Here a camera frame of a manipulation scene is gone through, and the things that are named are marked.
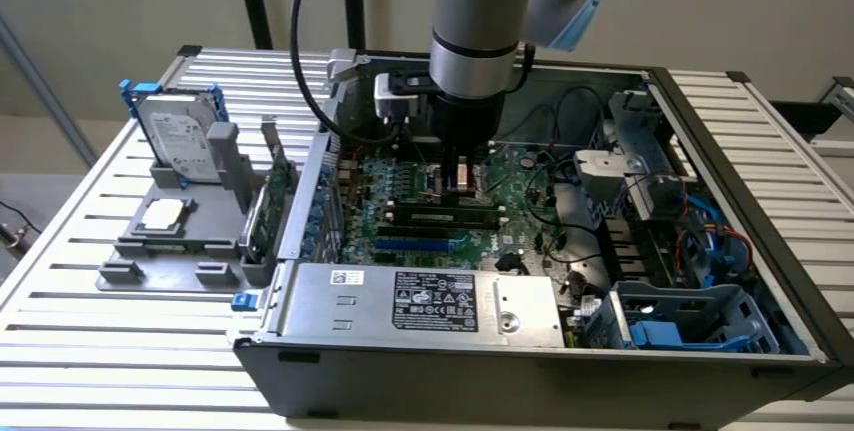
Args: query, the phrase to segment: power supply label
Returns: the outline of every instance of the power supply label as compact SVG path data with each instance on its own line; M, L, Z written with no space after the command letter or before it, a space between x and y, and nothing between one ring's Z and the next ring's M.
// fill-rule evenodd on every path
M417 331L478 332L476 277L395 273L391 324Z

